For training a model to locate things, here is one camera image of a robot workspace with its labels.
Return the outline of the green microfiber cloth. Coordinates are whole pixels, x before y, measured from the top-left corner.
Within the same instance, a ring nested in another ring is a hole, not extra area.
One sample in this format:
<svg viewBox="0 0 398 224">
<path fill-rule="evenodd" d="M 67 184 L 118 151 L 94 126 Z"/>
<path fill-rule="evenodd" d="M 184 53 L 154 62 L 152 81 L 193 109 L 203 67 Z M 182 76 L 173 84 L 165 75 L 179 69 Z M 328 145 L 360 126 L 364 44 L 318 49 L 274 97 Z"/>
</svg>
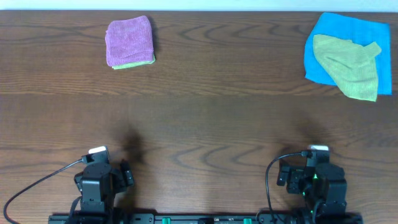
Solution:
<svg viewBox="0 0 398 224">
<path fill-rule="evenodd" d="M 348 98 L 375 102 L 378 95 L 376 57 L 382 52 L 377 42 L 363 46 L 329 35 L 313 36 L 313 53 Z"/>
</svg>

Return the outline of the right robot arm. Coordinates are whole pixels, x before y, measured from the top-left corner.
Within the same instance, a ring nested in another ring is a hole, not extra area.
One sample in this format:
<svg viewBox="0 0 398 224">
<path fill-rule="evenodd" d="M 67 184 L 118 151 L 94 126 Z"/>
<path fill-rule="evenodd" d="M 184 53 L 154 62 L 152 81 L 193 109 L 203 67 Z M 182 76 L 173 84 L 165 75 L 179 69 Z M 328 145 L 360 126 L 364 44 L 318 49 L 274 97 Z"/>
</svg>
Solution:
<svg viewBox="0 0 398 224">
<path fill-rule="evenodd" d="M 277 185 L 290 194 L 300 194 L 311 219 L 343 215 L 346 211 L 347 181 L 343 168 L 329 162 L 315 166 L 281 164 Z"/>
</svg>

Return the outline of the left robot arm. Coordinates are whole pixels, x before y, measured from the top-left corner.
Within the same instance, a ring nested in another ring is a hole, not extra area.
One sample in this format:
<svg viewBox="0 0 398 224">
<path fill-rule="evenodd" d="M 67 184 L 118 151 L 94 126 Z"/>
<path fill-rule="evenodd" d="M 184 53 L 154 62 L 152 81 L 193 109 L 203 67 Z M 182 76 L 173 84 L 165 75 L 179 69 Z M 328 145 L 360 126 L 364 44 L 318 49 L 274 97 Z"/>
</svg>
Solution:
<svg viewBox="0 0 398 224">
<path fill-rule="evenodd" d="M 120 223 L 125 214 L 114 206 L 116 194 L 134 185 L 128 161 L 121 161 L 120 168 L 113 168 L 108 161 L 82 158 L 86 165 L 74 181 L 81 195 L 72 203 L 69 219 L 82 223 Z"/>
</svg>

